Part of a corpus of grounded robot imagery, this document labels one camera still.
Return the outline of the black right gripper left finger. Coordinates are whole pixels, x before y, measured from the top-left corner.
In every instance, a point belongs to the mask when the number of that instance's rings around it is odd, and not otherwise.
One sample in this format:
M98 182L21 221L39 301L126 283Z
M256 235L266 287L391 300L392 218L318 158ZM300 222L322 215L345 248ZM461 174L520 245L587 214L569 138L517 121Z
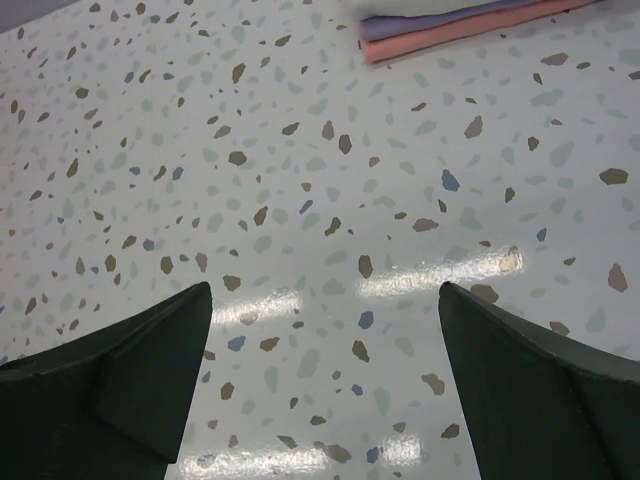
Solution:
M201 282L3 364L2 478L164 478L178 460L211 315Z

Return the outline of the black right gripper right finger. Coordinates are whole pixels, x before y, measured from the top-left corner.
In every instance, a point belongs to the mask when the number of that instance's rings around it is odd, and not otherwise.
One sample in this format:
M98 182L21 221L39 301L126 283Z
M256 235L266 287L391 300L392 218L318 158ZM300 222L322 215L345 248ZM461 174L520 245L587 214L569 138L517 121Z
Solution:
M482 478L638 478L638 362L450 282L438 313Z

